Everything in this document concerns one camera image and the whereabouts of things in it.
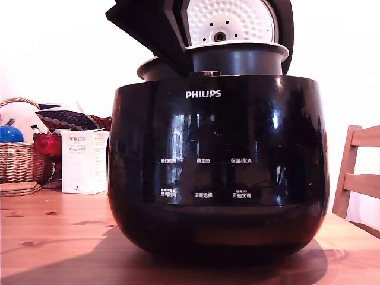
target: product box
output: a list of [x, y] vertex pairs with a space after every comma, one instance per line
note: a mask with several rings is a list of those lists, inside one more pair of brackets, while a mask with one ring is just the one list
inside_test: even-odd
[[107, 191], [107, 141], [104, 131], [62, 131], [62, 193]]

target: inner lid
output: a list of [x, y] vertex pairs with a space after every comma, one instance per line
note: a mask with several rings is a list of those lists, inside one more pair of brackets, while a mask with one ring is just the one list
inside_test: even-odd
[[232, 40], [278, 43], [276, 14], [267, 0], [190, 0], [191, 45]]

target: table surface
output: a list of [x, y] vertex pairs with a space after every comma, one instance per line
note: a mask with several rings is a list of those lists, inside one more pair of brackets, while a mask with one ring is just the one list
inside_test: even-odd
[[316, 238], [278, 264], [195, 268], [134, 246], [107, 193], [42, 190], [1, 198], [1, 284], [380, 284], [380, 240], [328, 213]]

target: wooden chair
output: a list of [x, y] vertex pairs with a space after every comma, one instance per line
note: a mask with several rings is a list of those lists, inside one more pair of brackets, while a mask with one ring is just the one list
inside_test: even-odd
[[[368, 129], [355, 125], [349, 126], [332, 209], [334, 214], [344, 219], [347, 217], [351, 192], [380, 199], [380, 175], [354, 175], [358, 147], [380, 147], [380, 126]], [[364, 224], [351, 223], [380, 238], [379, 231]]]

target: wicker basket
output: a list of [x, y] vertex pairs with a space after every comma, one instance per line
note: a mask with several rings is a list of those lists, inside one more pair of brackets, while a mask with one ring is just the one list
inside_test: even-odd
[[[0, 102], [0, 107], [13, 102], [36, 102], [24, 98], [12, 98]], [[52, 177], [53, 163], [25, 142], [0, 142], [0, 183], [47, 181]]]

